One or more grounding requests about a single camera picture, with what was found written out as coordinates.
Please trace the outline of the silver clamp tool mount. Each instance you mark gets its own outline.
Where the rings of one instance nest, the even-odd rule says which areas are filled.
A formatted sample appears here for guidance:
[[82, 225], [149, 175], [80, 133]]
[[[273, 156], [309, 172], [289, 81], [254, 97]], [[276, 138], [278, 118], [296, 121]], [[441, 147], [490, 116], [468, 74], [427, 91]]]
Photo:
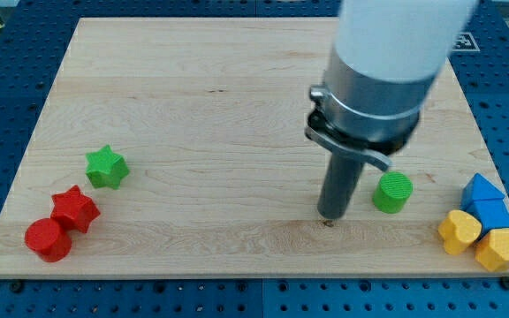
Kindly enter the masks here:
[[332, 48], [322, 83], [309, 89], [315, 107], [306, 137], [333, 155], [386, 171], [418, 125], [435, 78], [434, 72], [397, 81], [370, 77]]

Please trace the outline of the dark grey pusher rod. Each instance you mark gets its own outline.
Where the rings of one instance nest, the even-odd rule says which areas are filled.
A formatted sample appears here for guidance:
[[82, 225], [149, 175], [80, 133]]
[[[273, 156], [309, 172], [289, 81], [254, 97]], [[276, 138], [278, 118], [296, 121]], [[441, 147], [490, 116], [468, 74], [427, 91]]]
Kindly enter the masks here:
[[343, 217], [359, 181], [364, 163], [332, 155], [317, 203], [319, 214], [330, 220]]

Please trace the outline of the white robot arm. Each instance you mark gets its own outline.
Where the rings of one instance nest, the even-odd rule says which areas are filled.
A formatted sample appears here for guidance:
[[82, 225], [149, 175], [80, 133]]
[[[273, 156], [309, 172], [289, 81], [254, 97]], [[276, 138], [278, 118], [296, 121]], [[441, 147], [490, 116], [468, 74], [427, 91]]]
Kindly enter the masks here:
[[387, 171], [419, 124], [422, 106], [475, 0], [344, 1], [305, 135], [331, 153], [319, 214], [346, 213], [365, 164]]

